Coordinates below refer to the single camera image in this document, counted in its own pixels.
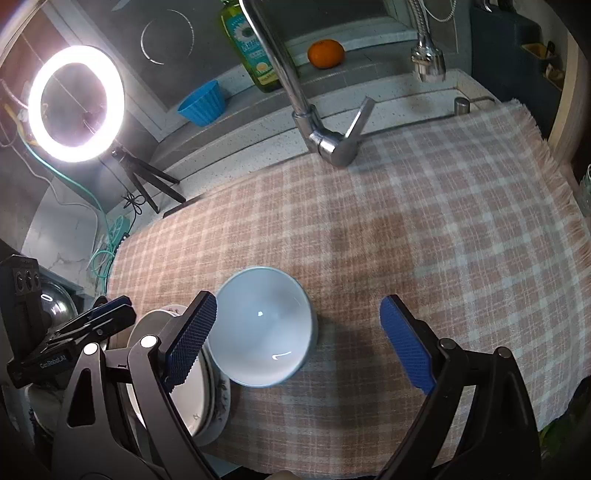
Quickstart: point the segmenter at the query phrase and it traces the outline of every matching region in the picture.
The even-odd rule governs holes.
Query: checkered tablecloth
[[[318,315],[315,352],[277,387],[233,385],[205,450],[344,478],[377,473],[424,399],[380,328],[384,296],[465,349],[511,348],[542,427],[591,374],[590,249],[531,115],[509,103],[372,135],[345,170],[304,155],[204,195],[124,242],[109,295],[141,317],[249,265],[296,278]]]

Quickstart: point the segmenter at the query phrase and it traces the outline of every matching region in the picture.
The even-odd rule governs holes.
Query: green glass bottle
[[[263,92],[281,87],[279,78],[265,50],[248,23],[238,0],[222,0],[222,27],[254,84]]]

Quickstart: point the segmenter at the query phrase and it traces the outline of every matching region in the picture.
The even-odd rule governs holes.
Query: white ceramic bowl
[[[306,292],[288,274],[251,267],[217,292],[217,317],[207,337],[219,369],[246,387],[270,387],[295,374],[316,343],[316,316]]]

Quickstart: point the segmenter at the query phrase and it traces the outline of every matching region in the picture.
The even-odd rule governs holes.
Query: green cable
[[[97,272],[95,270],[94,267],[94,260],[97,257],[98,254],[106,254],[106,255],[111,255],[112,259],[110,262],[108,262],[108,264],[113,263],[113,260],[115,259],[115,249],[117,248],[117,245],[114,245],[112,243],[112,238],[114,238],[116,235],[116,233],[119,233],[119,230],[121,229],[121,225],[122,225],[122,220],[120,220],[119,217],[121,217],[121,215],[119,217],[117,217],[115,224],[113,226],[113,228],[117,229],[115,230],[115,233],[111,231],[111,228],[109,227],[109,222],[107,221],[107,215],[105,214],[105,211],[103,210],[102,205],[100,204],[100,202],[98,201],[98,199],[95,197],[95,195],[88,190],[87,188],[85,188],[84,186],[82,186],[81,184],[79,184],[78,182],[76,182],[75,180],[72,180],[70,177],[68,177],[67,175],[64,175],[62,172],[60,172],[59,170],[57,170],[56,168],[54,168],[53,166],[49,165],[49,163],[47,163],[45,160],[43,160],[39,155],[37,155],[37,153],[31,148],[31,146],[28,144],[27,140],[25,140],[25,138],[23,138],[22,134],[20,133],[20,131],[18,132],[19,137],[21,137],[22,143],[25,145],[25,147],[27,148],[27,150],[29,151],[29,153],[37,160],[39,161],[42,165],[44,165],[45,167],[49,168],[49,170],[51,170],[53,173],[55,173],[58,177],[60,177],[61,179],[70,182],[72,185],[75,185],[76,187],[80,188],[83,192],[86,192],[96,203],[97,207],[100,210],[100,213],[103,216],[103,220],[105,221],[105,228],[106,228],[106,236],[107,236],[107,241],[106,241],[106,249],[104,250],[98,250],[96,251],[92,257],[90,258],[90,270],[92,271],[92,273],[94,273],[95,276],[97,276],[97,278],[101,278],[103,280],[103,290],[106,294],[106,286],[107,286],[107,279],[109,277],[109,272],[110,272],[110,268],[107,269],[107,274],[101,274],[100,270],[102,269],[102,265],[101,267],[99,267],[99,271]]]
[[[80,185],[77,181],[72,180],[70,177],[64,175],[62,172],[60,172],[59,170],[56,170],[54,167],[52,167],[51,165],[49,165],[49,163],[47,163],[45,160],[43,160],[39,155],[37,155],[37,153],[35,153],[35,151],[31,148],[31,146],[28,144],[27,140],[25,140],[22,137],[22,134],[19,132],[18,133],[19,137],[21,137],[22,143],[24,143],[25,147],[27,148],[27,150],[29,151],[29,153],[36,159],[38,160],[42,165],[46,166],[47,168],[49,168],[53,173],[55,173],[58,177],[69,181],[72,185],[77,186],[78,188],[80,188],[81,190],[83,190],[84,192],[86,192],[96,203],[96,206],[99,208],[102,216],[103,216],[103,220],[105,221],[105,228],[106,228],[106,232],[107,232],[107,244],[111,245],[111,233],[109,232],[109,223],[107,222],[107,215],[105,214],[105,211],[103,210],[103,207],[101,206],[100,202],[98,201],[98,199],[95,197],[95,195],[88,190],[87,188],[85,188],[84,186]]]

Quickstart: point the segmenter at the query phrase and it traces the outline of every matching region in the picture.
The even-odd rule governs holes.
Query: blue gripper pad
[[[202,291],[191,302],[189,308],[180,317],[178,324],[162,332],[164,352],[163,384],[170,393],[176,385],[187,379],[213,323],[216,320],[216,297],[208,291]]]
[[[431,355],[412,327],[417,322],[395,295],[382,300],[379,318],[413,386],[429,395],[435,388]]]

